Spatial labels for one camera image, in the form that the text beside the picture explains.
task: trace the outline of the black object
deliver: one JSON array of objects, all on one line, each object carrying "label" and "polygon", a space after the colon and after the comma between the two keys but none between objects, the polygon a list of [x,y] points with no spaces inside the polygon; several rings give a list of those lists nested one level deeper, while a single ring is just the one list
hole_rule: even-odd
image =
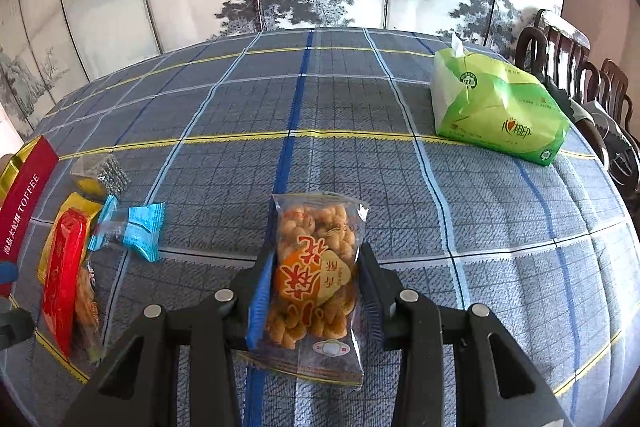
[{"label": "black object", "polygon": [[[229,289],[199,305],[168,312],[148,306],[123,334],[68,409],[61,427],[173,427],[177,362],[190,349],[191,425],[239,427],[230,350],[247,350],[249,303],[266,263],[241,271]],[[405,289],[382,269],[365,243],[360,286],[371,327],[383,349],[402,349],[392,425],[441,427],[442,345],[452,344],[459,427],[541,427],[564,420],[552,391],[500,320],[484,305],[468,312],[439,307]]]},{"label": "black object", "polygon": [[0,313],[0,351],[19,344],[33,335],[31,314],[22,308]]}]

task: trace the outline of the brown wall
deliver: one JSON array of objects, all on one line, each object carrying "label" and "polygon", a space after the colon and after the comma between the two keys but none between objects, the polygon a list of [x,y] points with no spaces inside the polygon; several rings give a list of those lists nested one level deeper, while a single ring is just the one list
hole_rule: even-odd
[{"label": "brown wall", "polygon": [[[640,7],[636,0],[564,0],[562,17],[589,38],[591,62],[601,67],[602,61],[610,58],[625,71],[629,96],[640,104],[640,74],[636,74],[640,66]],[[640,136],[640,115],[632,118],[631,127],[633,134]]]}]

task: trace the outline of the plaid tablecloth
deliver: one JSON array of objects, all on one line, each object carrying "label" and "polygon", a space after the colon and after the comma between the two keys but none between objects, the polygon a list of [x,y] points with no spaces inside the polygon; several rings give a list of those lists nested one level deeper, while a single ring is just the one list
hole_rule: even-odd
[{"label": "plaid tablecloth", "polygon": [[[435,136],[429,85],[445,40],[357,28],[220,39],[118,71],[59,103],[36,132],[62,160],[34,213],[13,293],[38,317],[38,333],[0,354],[34,425],[57,425],[94,370],[81,346],[69,362],[56,357],[35,270],[75,189],[71,163],[108,150],[132,180],[125,203],[167,203],[162,262],[110,249],[93,256],[108,346],[146,304],[193,305],[250,266],[274,188],[330,190],[370,203],[366,239],[406,286],[441,305],[487,304],[575,424],[599,425],[640,364],[638,238],[575,129],[548,168]],[[187,357],[180,425],[189,421]],[[254,375],[237,360],[241,412],[265,427],[386,426],[400,354],[365,339],[363,362],[365,383],[354,390]],[[445,366],[446,425],[454,425],[450,351]]]}]

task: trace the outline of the silver screw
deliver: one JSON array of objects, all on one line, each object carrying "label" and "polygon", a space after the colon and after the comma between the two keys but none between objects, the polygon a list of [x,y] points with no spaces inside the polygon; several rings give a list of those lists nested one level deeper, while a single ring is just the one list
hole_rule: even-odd
[{"label": "silver screw", "polygon": [[158,315],[160,315],[161,313],[162,313],[162,308],[157,304],[149,304],[149,306],[145,308],[145,317],[148,319],[154,319],[158,317]]},{"label": "silver screw", "polygon": [[402,290],[400,292],[400,298],[404,302],[416,302],[418,300],[418,292],[415,290]]},{"label": "silver screw", "polygon": [[477,303],[477,304],[474,304],[473,306],[471,306],[471,312],[476,317],[488,317],[489,313],[490,313],[490,310],[484,304]]},{"label": "silver screw", "polygon": [[218,302],[229,302],[234,298],[234,293],[229,288],[222,288],[216,292],[215,297]]}]

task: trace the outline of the yellow wrapper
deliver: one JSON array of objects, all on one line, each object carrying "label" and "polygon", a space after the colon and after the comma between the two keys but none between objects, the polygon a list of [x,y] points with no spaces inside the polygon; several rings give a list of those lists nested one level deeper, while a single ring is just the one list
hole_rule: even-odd
[{"label": "yellow wrapper", "polygon": [[51,250],[51,245],[53,243],[53,235],[58,225],[58,220],[60,216],[64,214],[68,209],[75,208],[82,212],[85,216],[87,216],[88,223],[86,227],[86,235],[84,237],[84,251],[82,252],[81,263],[84,262],[84,258],[86,256],[86,246],[89,242],[89,237],[91,235],[92,226],[95,224],[95,221],[98,219],[98,215],[102,210],[102,205],[100,203],[94,203],[93,201],[85,200],[80,194],[77,192],[72,192],[66,201],[62,203],[60,206],[60,210],[58,211],[58,215],[56,216],[56,220],[53,222],[53,226],[49,231],[49,235],[47,236],[47,241],[44,244],[44,248],[42,248],[42,254],[40,254],[40,262],[38,263],[38,280],[40,284],[44,284],[47,280],[47,267],[49,266],[49,252]]}]

